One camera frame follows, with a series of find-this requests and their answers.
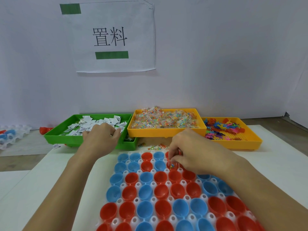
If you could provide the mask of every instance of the forearm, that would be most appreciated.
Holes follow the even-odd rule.
[[[23,231],[71,230],[95,161],[75,154]]]
[[[280,190],[246,159],[239,158],[224,180],[267,231],[304,230],[308,210]]]

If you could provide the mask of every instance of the green plastic tray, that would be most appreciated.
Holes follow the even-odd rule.
[[[127,149],[131,151],[136,149],[138,142],[137,138],[135,138],[134,141],[124,141],[132,114],[75,114],[59,124],[57,127],[53,128],[51,131],[47,132],[44,135],[45,139],[50,144],[63,143],[69,147],[79,147],[83,142],[82,136],[61,136],[60,134],[64,133],[69,125],[78,123],[80,118],[85,115],[91,116],[94,120],[113,118],[114,115],[120,116],[121,122],[126,121],[127,125],[120,136],[116,149]]]

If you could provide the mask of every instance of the green tape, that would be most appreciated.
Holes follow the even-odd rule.
[[[121,59],[128,58],[128,51],[95,52],[96,59]]]
[[[60,4],[62,14],[81,14],[79,3]]]

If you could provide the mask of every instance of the table surface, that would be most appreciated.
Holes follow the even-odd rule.
[[[308,208],[308,157],[265,128],[249,126],[263,143],[256,151],[235,151],[280,189]],[[5,197],[0,200],[0,230],[22,230],[64,170],[76,148],[51,150]],[[73,230],[93,230],[120,150],[100,158],[84,189]]]

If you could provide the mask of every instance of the yellow plastic tray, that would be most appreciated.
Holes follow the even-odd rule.
[[[226,117],[202,117],[202,120],[215,118],[218,122],[222,122]],[[245,133],[238,133],[236,135],[230,134],[227,132],[222,132],[229,138],[239,137],[242,140],[212,140],[220,145],[224,146],[228,149],[245,149],[245,150],[257,150],[261,143],[262,139],[260,139],[241,119],[239,118],[229,118],[231,122],[235,122],[236,124],[240,124],[241,128],[245,129]]]
[[[194,113],[197,117],[197,125],[199,128],[192,128],[195,132],[199,135],[205,136],[206,134],[206,126],[203,123],[197,109],[162,109],[163,111],[171,111],[174,112],[175,110],[184,110],[185,112]],[[132,129],[132,123],[136,118],[136,114],[140,114],[142,112],[141,109],[137,109],[134,112],[134,115],[128,125],[127,131],[130,137],[173,137],[177,133],[185,130],[184,128],[161,128],[161,129]]]

